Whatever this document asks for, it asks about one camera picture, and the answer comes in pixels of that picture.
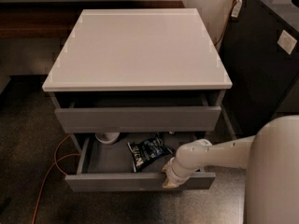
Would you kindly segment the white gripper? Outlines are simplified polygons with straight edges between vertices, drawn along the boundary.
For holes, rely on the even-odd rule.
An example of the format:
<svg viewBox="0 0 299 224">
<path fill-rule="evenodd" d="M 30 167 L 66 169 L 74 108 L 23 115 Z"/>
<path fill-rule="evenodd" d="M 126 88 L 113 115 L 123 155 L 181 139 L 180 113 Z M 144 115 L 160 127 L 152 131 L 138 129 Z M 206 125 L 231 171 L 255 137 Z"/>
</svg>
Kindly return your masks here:
<svg viewBox="0 0 299 224">
<path fill-rule="evenodd" d="M 193 169 L 186 169 L 179 164 L 176 158 L 171 158 L 162 168 L 162 173 L 166 174 L 162 187 L 164 189 L 175 189 L 191 177 Z"/>
</svg>

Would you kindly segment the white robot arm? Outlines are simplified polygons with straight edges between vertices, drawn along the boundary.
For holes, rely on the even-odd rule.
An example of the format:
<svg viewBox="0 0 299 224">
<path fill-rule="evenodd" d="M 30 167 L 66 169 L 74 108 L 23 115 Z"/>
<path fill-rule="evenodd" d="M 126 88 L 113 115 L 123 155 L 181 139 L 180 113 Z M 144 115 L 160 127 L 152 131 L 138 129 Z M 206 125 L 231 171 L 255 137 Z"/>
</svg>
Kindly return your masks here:
<svg viewBox="0 0 299 224">
<path fill-rule="evenodd" d="M 265 124 L 253 136 L 217 145 L 184 144 L 164 166 L 163 187 L 177 188 L 206 166 L 242 168 L 246 224 L 299 224 L 299 116 Z"/>
</svg>

